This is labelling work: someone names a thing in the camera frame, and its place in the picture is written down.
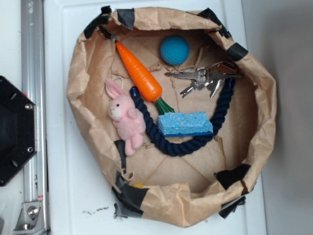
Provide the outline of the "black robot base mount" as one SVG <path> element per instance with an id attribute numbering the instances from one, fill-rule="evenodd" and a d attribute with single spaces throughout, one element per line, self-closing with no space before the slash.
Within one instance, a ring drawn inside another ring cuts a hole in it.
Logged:
<path id="1" fill-rule="evenodd" d="M 0 186 L 6 186 L 37 152 L 36 105 L 0 77 Z"/>

